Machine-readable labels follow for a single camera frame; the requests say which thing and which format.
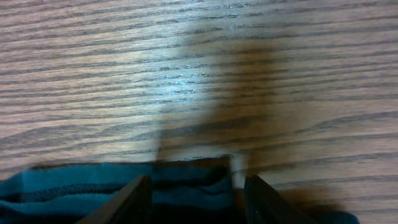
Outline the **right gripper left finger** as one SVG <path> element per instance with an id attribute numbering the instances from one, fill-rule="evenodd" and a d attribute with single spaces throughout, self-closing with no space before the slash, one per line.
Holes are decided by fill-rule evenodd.
<path id="1" fill-rule="evenodd" d="M 141 175 L 76 224 L 147 223 L 151 205 L 152 181 L 149 175 Z"/>

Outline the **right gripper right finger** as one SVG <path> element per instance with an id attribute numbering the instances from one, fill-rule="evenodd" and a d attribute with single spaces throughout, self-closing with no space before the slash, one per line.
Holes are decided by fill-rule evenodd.
<path id="1" fill-rule="evenodd" d="M 248 224 L 316 224 L 258 175 L 245 178 L 244 204 Z"/>

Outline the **dark navy t-shirt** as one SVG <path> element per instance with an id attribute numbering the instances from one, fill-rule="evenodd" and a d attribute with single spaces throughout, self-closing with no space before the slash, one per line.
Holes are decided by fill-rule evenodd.
<path id="1" fill-rule="evenodd" d="M 257 175 L 233 187 L 226 156 L 41 167 L 1 182 L 2 223 L 357 223 L 308 215 Z"/>

